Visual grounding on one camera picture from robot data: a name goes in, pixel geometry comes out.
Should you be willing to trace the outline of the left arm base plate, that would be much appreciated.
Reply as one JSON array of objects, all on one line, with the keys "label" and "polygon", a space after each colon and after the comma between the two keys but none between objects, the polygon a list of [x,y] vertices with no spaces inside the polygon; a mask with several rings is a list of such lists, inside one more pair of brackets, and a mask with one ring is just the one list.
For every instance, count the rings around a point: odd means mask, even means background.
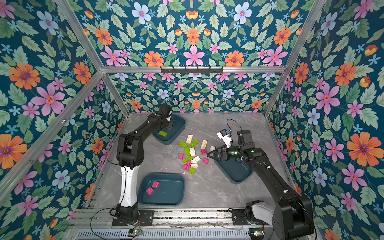
[{"label": "left arm base plate", "polygon": [[153,210],[131,210],[119,209],[114,215],[112,226],[114,227],[129,227],[129,226],[151,226],[154,220]]}]

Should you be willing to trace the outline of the green long lego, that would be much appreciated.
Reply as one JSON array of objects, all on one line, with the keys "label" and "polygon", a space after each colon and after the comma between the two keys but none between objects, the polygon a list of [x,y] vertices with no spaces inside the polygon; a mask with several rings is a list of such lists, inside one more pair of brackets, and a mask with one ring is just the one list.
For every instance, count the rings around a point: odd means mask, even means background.
[{"label": "green long lego", "polygon": [[167,137],[168,133],[164,132],[164,131],[160,131],[158,133],[158,135],[162,136],[162,137]]},{"label": "green long lego", "polygon": [[193,142],[190,143],[190,146],[193,148],[196,145],[198,145],[199,143],[200,143],[199,140],[194,140]]},{"label": "green long lego", "polygon": [[185,155],[187,157],[191,156],[190,148],[188,148],[188,147],[185,148]]}]

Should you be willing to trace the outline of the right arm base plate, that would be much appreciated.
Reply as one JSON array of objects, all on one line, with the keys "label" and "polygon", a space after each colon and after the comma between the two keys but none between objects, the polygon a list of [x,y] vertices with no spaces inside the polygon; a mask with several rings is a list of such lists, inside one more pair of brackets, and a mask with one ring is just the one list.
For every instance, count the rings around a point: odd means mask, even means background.
[{"label": "right arm base plate", "polygon": [[255,225],[257,223],[252,220],[250,211],[246,209],[229,208],[228,211],[232,214],[232,221],[234,226]]}]

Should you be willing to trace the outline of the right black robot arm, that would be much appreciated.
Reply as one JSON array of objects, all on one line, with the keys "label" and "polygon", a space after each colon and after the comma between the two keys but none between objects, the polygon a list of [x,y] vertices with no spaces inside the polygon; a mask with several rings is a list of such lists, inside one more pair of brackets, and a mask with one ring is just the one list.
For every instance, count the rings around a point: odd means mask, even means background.
[{"label": "right black robot arm", "polygon": [[224,129],[217,135],[225,144],[207,156],[217,162],[235,160],[249,166],[261,178],[275,202],[274,207],[263,201],[252,201],[241,210],[230,208],[233,219],[245,218],[249,223],[263,221],[272,226],[280,240],[295,240],[316,232],[312,201],[284,181],[265,151],[255,146],[249,130],[238,131],[236,146],[232,144],[231,131]]}]

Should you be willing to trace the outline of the pink small lego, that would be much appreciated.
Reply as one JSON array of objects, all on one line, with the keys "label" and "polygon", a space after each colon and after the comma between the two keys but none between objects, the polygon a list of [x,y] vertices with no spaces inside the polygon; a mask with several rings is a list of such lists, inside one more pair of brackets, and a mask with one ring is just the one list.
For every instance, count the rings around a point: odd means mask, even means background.
[{"label": "pink small lego", "polygon": [[157,181],[154,181],[152,184],[152,188],[157,189],[159,187],[160,183]]}]

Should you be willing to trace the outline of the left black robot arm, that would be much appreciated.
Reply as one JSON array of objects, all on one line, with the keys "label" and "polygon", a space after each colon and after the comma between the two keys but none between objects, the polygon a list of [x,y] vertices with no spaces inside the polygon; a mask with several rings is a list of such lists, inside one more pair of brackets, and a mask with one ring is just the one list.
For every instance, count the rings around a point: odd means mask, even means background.
[{"label": "left black robot arm", "polygon": [[128,225],[139,220],[136,192],[138,171],[145,158],[144,141],[156,130],[167,128],[171,121],[172,108],[161,105],[156,113],[150,114],[139,127],[118,141],[117,161],[121,170],[121,192],[115,217]]}]

